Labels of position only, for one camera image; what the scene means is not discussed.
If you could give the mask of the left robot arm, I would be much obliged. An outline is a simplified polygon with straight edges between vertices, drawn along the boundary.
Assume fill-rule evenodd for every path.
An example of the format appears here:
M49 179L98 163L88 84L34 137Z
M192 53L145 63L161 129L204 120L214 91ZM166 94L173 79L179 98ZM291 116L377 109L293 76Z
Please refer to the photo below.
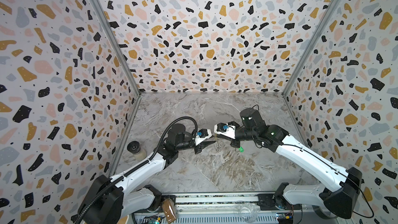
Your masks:
M160 191L152 185L139 189L144 181L170 166L179 151L193 149L195 154L213 144L210 129L194 127L187 132L178 121L171 123L154 149L139 164L122 173L96 178L78 210L76 224L116 224L120 219L136 211L155 211L162 199Z

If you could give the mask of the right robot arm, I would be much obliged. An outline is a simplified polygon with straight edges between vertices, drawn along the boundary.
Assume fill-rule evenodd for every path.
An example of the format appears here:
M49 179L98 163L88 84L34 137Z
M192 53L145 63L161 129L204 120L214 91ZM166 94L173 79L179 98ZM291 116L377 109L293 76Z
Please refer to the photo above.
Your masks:
M258 110L246 108L240 112L242 124L234 121L214 127L218 138L229 140L240 148L243 141L253 141L261 148L290 159L317 180L317 185L282 183L272 201L278 209L293 205L312 205L317 211L326 210L333 217L350 219L361 193L362 173L356 168L346 169L312 151L282 127L267 125Z

